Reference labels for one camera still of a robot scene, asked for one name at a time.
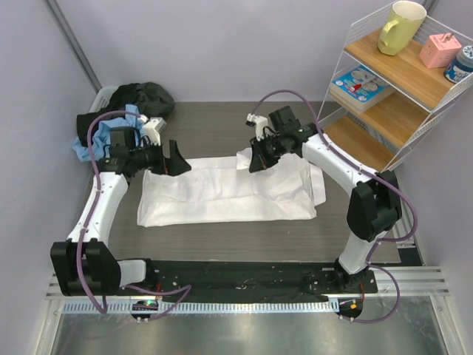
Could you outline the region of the white long sleeve shirt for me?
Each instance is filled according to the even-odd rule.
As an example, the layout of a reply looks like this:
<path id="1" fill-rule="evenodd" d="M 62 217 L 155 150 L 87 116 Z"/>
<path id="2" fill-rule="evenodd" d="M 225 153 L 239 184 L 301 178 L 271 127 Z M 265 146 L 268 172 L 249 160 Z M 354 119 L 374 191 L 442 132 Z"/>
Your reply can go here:
<path id="1" fill-rule="evenodd" d="M 251 173 L 251 149 L 235 156 L 195 158 L 176 177 L 145 172 L 137 224 L 143 227 L 193 223 L 310 220 L 326 201 L 319 167 L 295 154 Z"/>

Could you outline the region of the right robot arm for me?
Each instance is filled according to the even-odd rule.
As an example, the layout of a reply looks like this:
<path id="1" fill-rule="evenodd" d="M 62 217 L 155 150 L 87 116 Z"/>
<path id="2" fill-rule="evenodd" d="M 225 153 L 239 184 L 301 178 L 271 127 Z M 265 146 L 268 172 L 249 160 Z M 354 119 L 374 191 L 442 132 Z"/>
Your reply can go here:
<path id="1" fill-rule="evenodd" d="M 315 124 L 301 125 L 289 106 L 267 118 L 250 114 L 246 124 L 256 134 L 250 140 L 251 173 L 275 166 L 283 155 L 296 154 L 326 172 L 350 196 L 350 236 L 334 262 L 333 281 L 340 291 L 356 289 L 367 275 L 367 257 L 375 242 L 401 218 L 400 198 L 391 190 L 398 185 L 395 174 L 379 173 L 349 156 Z"/>

